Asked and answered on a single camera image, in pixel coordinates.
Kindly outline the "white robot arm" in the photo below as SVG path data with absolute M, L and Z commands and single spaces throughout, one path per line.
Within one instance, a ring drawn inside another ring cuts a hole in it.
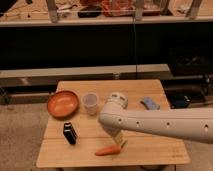
M 98 121 L 115 138 L 121 130 L 213 144 L 213 108 L 128 110 L 128 98 L 113 92 Z

